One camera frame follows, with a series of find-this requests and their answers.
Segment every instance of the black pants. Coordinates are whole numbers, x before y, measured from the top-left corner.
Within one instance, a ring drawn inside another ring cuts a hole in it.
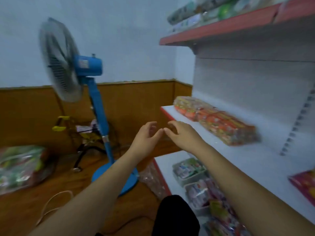
[[[198,236],[198,219],[179,195],[165,197],[157,212],[152,236]]]

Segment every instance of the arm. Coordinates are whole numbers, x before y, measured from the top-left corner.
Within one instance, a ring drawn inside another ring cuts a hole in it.
[[[169,124],[178,134],[168,128],[164,128],[165,133],[177,146],[203,162],[253,235],[314,235],[311,222],[230,163],[189,124],[176,121]]]
[[[142,126],[131,147],[121,158],[30,235],[95,235],[133,169],[153,150],[163,135],[163,129],[160,129],[150,137],[155,124],[156,122],[148,122]]]

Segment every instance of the fan base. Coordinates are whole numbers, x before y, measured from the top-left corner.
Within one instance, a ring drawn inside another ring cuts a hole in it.
[[[105,171],[107,171],[107,169],[111,166],[111,163],[107,163],[103,166],[101,166],[100,168],[98,168],[93,176],[92,176],[92,182],[96,181]],[[136,183],[138,182],[138,178],[137,178],[137,175],[138,175],[138,171],[137,169],[135,168],[133,170],[133,172],[131,173],[131,175],[129,176],[125,186],[123,187],[123,189],[121,190],[120,192],[120,195],[119,196],[122,196],[123,194],[127,193],[129,190],[131,190],[135,185]]]

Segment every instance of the forearm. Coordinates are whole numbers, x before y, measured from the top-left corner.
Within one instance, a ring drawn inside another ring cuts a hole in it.
[[[255,236],[311,235],[315,226],[290,206],[202,143],[194,153],[217,181],[242,223]]]
[[[126,152],[100,178],[30,235],[95,235],[137,163],[137,157]]]

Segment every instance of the fan label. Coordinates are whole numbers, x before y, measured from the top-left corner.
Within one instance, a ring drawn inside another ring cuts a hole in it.
[[[81,69],[88,69],[89,68],[89,61],[87,59],[80,59],[79,60],[79,67]]]

